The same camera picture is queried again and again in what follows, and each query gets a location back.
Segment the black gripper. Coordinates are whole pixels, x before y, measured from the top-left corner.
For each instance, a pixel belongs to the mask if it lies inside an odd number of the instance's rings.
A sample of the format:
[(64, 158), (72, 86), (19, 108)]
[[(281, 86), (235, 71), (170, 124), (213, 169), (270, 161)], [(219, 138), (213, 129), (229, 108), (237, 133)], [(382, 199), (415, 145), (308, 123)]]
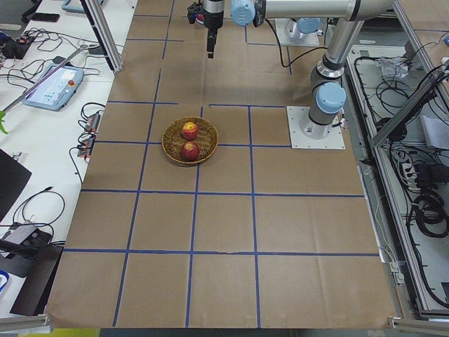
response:
[[(224, 1), (203, 0), (195, 1), (187, 7), (189, 24), (194, 24), (197, 15), (203, 16), (203, 25), (207, 28), (221, 28), (224, 18)], [(214, 58), (217, 41), (217, 29), (209, 29), (207, 35), (207, 56)]]

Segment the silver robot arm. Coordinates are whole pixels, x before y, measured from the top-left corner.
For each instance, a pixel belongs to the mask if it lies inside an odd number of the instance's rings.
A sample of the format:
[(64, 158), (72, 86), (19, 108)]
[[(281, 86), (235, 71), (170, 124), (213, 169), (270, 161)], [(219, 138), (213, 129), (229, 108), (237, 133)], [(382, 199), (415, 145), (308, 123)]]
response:
[(347, 99), (338, 83), (344, 74), (344, 63), (363, 23), (384, 13), (392, 1), (232, 1), (230, 17), (239, 26), (260, 26), (268, 19), (337, 18), (337, 27), (322, 60), (311, 73), (312, 95), (307, 115), (300, 122), (301, 132), (315, 140), (328, 136), (333, 120)]
[(291, 39), (301, 39), (304, 35), (317, 32), (320, 26), (320, 18), (291, 18), (286, 26), (286, 34)]

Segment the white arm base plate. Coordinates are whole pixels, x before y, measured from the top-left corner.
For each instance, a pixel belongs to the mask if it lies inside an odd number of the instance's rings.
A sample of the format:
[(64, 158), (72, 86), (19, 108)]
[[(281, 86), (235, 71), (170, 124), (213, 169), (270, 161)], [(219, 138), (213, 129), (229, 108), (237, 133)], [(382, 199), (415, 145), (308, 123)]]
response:
[(287, 106), (290, 144), (293, 149), (344, 150), (344, 138), (337, 117), (327, 126), (319, 126), (309, 118), (310, 107)]

